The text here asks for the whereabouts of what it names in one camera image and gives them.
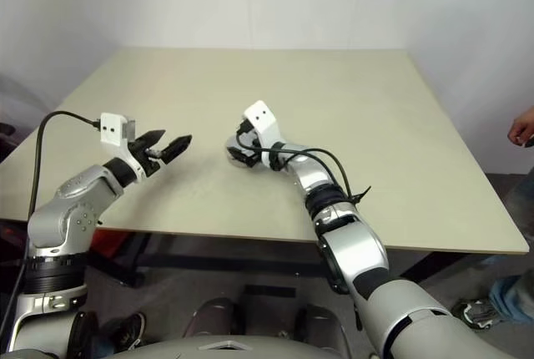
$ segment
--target shoe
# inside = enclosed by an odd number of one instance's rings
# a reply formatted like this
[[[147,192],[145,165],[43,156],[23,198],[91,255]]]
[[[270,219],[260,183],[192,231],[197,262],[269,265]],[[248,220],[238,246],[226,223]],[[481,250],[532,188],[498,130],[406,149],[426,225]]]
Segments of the shoe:
[[[122,320],[117,329],[109,336],[115,345],[115,353],[131,351],[138,346],[146,324],[146,316],[141,312],[133,313],[130,317]]]
[[[453,306],[451,313],[474,330],[489,330],[503,321],[487,298],[460,301]]]

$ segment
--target silver robot arm segment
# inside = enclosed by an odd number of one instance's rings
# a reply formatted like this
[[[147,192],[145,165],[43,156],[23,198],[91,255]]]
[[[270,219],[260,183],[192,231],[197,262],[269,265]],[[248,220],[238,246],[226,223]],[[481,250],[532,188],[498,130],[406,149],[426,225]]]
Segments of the silver robot arm segment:
[[[249,141],[255,151],[247,150],[241,140]],[[249,167],[261,163],[294,177],[330,270],[330,286],[338,293],[351,295],[380,357],[511,357],[478,338],[417,284],[390,275],[385,248],[351,197],[314,159],[280,151],[302,151],[306,147],[285,142],[274,115],[262,101],[245,111],[244,121],[227,149],[234,160]]]
[[[8,351],[36,349],[60,359],[83,357],[96,320],[78,312],[87,298],[86,253],[101,214],[123,189],[146,180],[183,153],[191,135],[151,149],[164,134],[135,138],[134,122],[118,114],[101,117],[101,142],[116,157],[94,165],[59,187],[53,199],[28,222],[28,258],[23,293],[18,296]]]

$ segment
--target beige tabletop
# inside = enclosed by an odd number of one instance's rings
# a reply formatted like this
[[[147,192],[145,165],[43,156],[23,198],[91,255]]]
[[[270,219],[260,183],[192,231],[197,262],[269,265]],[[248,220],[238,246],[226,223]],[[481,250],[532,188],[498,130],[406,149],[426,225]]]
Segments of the beige tabletop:
[[[315,240],[285,174],[240,169],[224,143],[263,99],[287,140],[341,160],[359,205],[389,247],[521,253],[528,247],[471,153],[402,51],[233,51],[128,48],[60,106],[91,119],[167,129],[187,152],[104,213],[103,226],[175,234]],[[35,133],[0,164],[0,217],[25,218]],[[98,133],[73,119],[47,127],[38,205],[70,176],[103,164]]]

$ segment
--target floor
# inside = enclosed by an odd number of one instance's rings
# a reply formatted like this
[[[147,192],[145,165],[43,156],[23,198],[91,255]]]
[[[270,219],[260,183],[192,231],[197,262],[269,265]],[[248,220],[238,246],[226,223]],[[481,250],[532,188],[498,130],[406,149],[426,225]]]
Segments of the floor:
[[[514,179],[489,176],[499,195],[504,195]],[[205,239],[199,237],[161,237],[151,242],[149,250],[189,253],[198,255],[236,255],[236,257],[287,257],[308,254],[302,251],[279,249],[261,241]],[[391,251],[392,271],[400,274],[423,257],[425,252]],[[491,283],[501,276],[518,274],[534,263],[534,253],[524,256],[498,258],[492,265],[460,263],[456,268],[425,281],[425,287],[438,301],[451,307],[459,298],[484,295]],[[242,301],[245,285],[283,286],[295,288],[295,297],[255,297],[254,310],[270,324],[262,332],[276,335],[278,331],[291,332],[296,311],[306,303],[325,306],[340,319],[350,341],[354,358],[367,358],[373,352],[365,332],[355,329],[352,302],[347,296],[338,296],[325,280],[298,275],[276,276],[239,272],[189,271],[178,269],[150,269],[145,271],[145,282],[137,289],[121,286],[107,276],[88,269],[89,298],[86,309],[95,310],[101,323],[142,311],[148,317],[147,337],[150,341],[164,341],[181,337],[194,311],[205,301],[226,296]],[[492,345],[519,358],[534,357],[534,325],[500,324],[480,333]]]

